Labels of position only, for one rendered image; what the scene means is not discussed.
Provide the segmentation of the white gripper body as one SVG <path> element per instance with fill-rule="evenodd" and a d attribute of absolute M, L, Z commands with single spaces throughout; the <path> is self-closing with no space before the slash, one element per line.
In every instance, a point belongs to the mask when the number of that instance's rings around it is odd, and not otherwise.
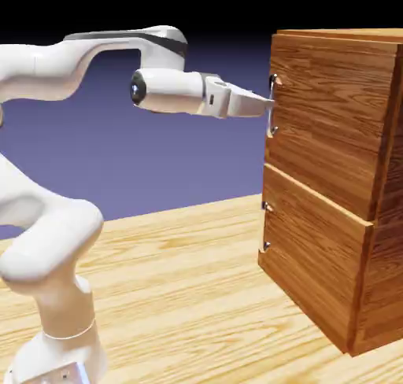
<path fill-rule="evenodd" d="M 230 98 L 227 106 L 228 117 L 259 117 L 271 109 L 275 101 L 255 94 L 232 83 L 228 83 Z"/>

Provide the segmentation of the long curved metal handle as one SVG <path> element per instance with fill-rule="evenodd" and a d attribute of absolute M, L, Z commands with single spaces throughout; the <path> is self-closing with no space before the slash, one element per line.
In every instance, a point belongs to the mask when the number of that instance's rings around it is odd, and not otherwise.
<path fill-rule="evenodd" d="M 269 99 L 273 102 L 274 101 L 274 89 L 276 84 L 277 75 L 274 73 L 269 77 Z M 277 132 L 278 128 L 273 124 L 273 107 L 274 105 L 271 104 L 271 107 L 268 109 L 268 126 L 267 126 L 267 136 L 272 138 L 275 133 Z"/>

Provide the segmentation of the large wooden cabinet door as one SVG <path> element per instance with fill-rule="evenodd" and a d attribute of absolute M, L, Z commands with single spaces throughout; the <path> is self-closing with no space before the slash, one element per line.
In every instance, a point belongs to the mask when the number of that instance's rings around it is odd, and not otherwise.
<path fill-rule="evenodd" d="M 266 161 L 373 220 L 402 58 L 398 42 L 274 35 Z"/>

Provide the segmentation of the small wooden cabinet door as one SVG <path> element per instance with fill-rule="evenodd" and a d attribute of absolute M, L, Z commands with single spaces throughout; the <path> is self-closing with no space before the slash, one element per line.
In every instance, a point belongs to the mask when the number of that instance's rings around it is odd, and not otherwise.
<path fill-rule="evenodd" d="M 352 350 L 364 255 L 374 225 L 266 164 L 262 269 L 344 353 Z"/>

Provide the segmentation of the brown wooden cabinet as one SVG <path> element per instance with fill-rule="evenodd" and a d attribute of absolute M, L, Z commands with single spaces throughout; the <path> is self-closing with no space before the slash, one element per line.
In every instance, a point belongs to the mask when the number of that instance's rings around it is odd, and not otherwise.
<path fill-rule="evenodd" d="M 403 29 L 281 30 L 276 34 L 403 43 Z M 391 105 L 374 228 L 364 255 L 353 356 L 403 338 L 403 58 Z"/>

